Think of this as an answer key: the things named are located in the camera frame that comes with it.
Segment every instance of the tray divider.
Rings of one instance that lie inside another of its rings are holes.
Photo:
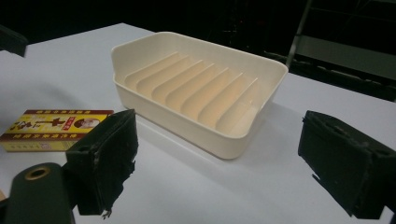
[[[156,73],[164,69],[165,67],[177,62],[180,57],[180,53],[178,51],[175,51],[174,53],[160,59],[157,62],[151,63],[135,72],[132,72],[132,74],[128,75],[124,79],[125,87],[132,91],[136,91],[136,85],[139,80],[144,77],[150,76],[151,74]]]
[[[234,104],[250,83],[250,78],[241,73],[206,104],[198,114],[198,122],[215,129],[221,115]]]
[[[192,94],[180,108],[180,112],[194,120],[198,120],[201,110],[234,79],[230,69],[227,67],[218,73],[213,80]]]
[[[159,85],[154,89],[152,92],[152,99],[156,102],[165,105],[166,97],[169,95],[170,92],[175,90],[177,87],[183,85],[187,81],[191,80],[193,77],[197,76],[198,74],[202,73],[206,69],[205,62],[200,60],[194,63],[190,68],[181,72],[175,77],[170,78],[169,80],[165,81],[163,84]]]
[[[171,91],[165,99],[166,106],[179,112],[184,102],[197,90],[213,80],[216,75],[217,68],[212,63],[200,74]]]
[[[151,99],[151,94],[157,86],[164,83],[169,78],[172,78],[181,72],[188,69],[191,65],[190,56],[184,56],[179,61],[171,64],[170,66],[165,67],[163,70],[160,70],[154,74],[151,74],[147,77],[144,77],[137,81],[136,89],[140,94]]]
[[[262,100],[260,83],[255,78],[238,99],[220,115],[216,123],[216,130],[232,136],[247,133],[260,110]]]

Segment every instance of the red and yellow box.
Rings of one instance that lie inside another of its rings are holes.
[[[6,151],[66,151],[113,110],[26,110],[1,136]]]

